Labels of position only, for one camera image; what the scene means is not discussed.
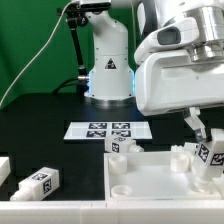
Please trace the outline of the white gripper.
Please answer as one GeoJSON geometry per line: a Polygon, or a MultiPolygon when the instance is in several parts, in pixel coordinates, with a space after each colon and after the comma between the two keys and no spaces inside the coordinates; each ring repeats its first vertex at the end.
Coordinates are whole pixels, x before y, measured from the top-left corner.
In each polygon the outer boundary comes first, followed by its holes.
{"type": "Polygon", "coordinates": [[[135,76],[136,103],[144,116],[183,111],[197,142],[211,142],[200,108],[224,104],[224,60],[193,63],[186,50],[150,55],[135,76]]]}

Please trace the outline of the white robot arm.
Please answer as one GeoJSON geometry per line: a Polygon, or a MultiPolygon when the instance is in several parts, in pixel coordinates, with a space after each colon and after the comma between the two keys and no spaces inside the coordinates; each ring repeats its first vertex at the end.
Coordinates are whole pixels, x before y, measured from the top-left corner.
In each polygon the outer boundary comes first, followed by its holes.
{"type": "Polygon", "coordinates": [[[202,108],[224,105],[224,0],[137,0],[136,70],[127,33],[106,12],[89,12],[95,63],[85,100],[101,106],[133,99],[145,116],[182,111],[200,141],[212,130],[202,108]]]}

